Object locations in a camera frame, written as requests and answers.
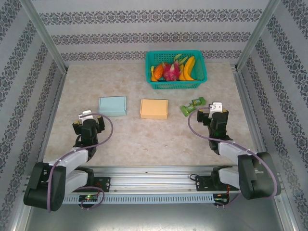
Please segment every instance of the dragon fruit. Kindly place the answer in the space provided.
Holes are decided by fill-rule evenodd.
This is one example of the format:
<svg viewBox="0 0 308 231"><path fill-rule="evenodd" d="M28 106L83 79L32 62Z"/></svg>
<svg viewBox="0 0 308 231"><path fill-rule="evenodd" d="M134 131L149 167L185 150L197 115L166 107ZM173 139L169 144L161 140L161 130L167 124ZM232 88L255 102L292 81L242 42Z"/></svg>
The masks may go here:
<svg viewBox="0 0 308 231"><path fill-rule="evenodd" d="M166 81L177 81L181 75L181 71L179 69L179 62L176 60L173 64L165 65L162 63L164 67L163 77Z"/></svg>

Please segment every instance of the marble floor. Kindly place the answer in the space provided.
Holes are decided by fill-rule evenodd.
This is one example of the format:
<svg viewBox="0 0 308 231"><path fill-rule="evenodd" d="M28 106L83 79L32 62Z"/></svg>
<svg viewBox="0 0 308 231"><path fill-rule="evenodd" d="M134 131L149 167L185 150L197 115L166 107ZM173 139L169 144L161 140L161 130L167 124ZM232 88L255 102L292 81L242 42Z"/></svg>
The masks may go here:
<svg viewBox="0 0 308 231"><path fill-rule="evenodd" d="M44 156L44 162L71 150L76 135L72 123L85 110L98 111L100 97L127 96L127 116L111 117L114 133L97 148L88 166L195 166L232 162L210 150L208 141L194 135L179 106L203 96L219 101L229 110L227 134L237 143L253 148L242 104L229 63L207 63L208 81L197 89L153 90L145 79L144 64L71 65ZM140 119L141 99L168 99L168 119ZM98 135L103 141L110 132ZM207 128L192 120L202 135Z"/></svg>

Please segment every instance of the patterned wallpaper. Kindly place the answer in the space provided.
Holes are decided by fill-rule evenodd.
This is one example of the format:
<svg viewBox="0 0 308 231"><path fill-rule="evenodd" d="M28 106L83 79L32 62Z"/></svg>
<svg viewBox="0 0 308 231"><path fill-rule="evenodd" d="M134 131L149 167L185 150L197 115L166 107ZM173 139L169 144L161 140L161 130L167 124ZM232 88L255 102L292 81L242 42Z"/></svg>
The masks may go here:
<svg viewBox="0 0 308 231"><path fill-rule="evenodd" d="M236 63L268 0L34 0L69 64L144 62L147 51L201 50Z"/></svg>
<svg viewBox="0 0 308 231"><path fill-rule="evenodd" d="M36 163L62 73L18 0L0 3L0 231Z"/></svg>
<svg viewBox="0 0 308 231"><path fill-rule="evenodd" d="M242 70L300 230L308 230L308 4L282 0Z"/></svg>

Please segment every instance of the purple cable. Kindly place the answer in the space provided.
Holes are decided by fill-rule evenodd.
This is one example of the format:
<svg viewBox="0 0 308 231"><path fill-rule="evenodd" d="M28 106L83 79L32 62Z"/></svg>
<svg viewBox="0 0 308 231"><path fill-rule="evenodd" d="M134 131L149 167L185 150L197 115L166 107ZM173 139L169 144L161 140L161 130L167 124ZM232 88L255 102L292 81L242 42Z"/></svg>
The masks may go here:
<svg viewBox="0 0 308 231"><path fill-rule="evenodd" d="M104 143L106 143L110 137L112 136L112 133L114 132L114 125L112 124L112 121L105 115L103 114L100 114L100 113L91 113L91 114L87 114L87 115L84 115L84 116L81 116L80 118L83 118L83 117L86 117L86 116L102 116L104 118L106 118L110 125L111 125L111 131L110 131L110 135L107 137L107 139L105 139L104 141L98 143L98 144L95 144L95 145L91 145L91 146L88 146L88 147L83 147L83 148L78 148L76 150L72 150L70 152L68 152L67 154L65 154L64 156L60 157L55 163L54 165L52 166L51 170L50 170L50 174L49 174L49 178L48 178L48 189L47 189L47 210L48 212L50 213L51 212L51 208L50 208L50 200L51 200L51 180L52 180L52 175L53 175L53 171L54 171L54 168L60 163L61 160L63 160L64 158L68 157L69 155L71 154L74 154L75 152L78 152L78 151L81 151L81 150L84 150L84 149L87 149L87 148L95 148L97 146L100 146Z"/></svg>
<svg viewBox="0 0 308 231"><path fill-rule="evenodd" d="M223 141L223 140L220 140L220 139L214 139L214 138L202 136L202 135L200 135L199 133L197 133L195 130L193 130L193 128L191 127L191 117L192 117L192 115L193 115L194 113L196 113L196 112L199 111L199 110L203 110L203 109L210 109L210 107L203 107L203 108L200 108L200 109L198 109L198 110L195 110L195 111L191 112L191 114L189 115L189 117L188 117L188 127L190 128L190 130L191 130L195 135L197 135L197 136L199 136L199 137L201 137L201 138L203 138L203 139L232 144L232 145L234 145L235 147L237 147L237 148L239 148L239 149L242 149L243 151L245 151L245 152L251 154L254 158L256 158L256 159L259 161L259 163L262 164L262 165L266 168L266 170L268 171L270 177L271 177L272 180L273 180L273 183L274 183L274 192L272 193L271 196L267 197L268 199L273 199L274 196L275 196L276 193L277 193L277 190L278 190L278 185L277 185L277 181L276 181L276 179L275 179L275 175L274 175L274 173L271 171L270 167L269 167L260 157L258 157L257 154L255 154L254 152L250 151L249 149L246 149L246 148L244 148L244 147L242 147L242 146L236 144L236 143L233 142L233 141Z"/></svg>
<svg viewBox="0 0 308 231"><path fill-rule="evenodd" d="M101 189L101 188L93 187L93 186L85 186L85 187L79 187L79 188L76 189L76 190L82 190L82 189L96 189L96 190L99 190L99 191L101 191L101 192L103 193L103 198L101 199L101 201L100 201L99 203L93 205L93 206L90 207L90 208L85 208L85 207L82 206L83 203L84 203L85 201L87 201L87 200L83 200L83 201L81 202L81 205L80 205L80 206L81 206L81 209L86 209L86 210L88 210L88 211L91 210L91 209L94 209L94 208L100 206L101 203L102 203L102 202L104 201L104 199L105 199L105 192L104 192L104 190Z"/></svg>

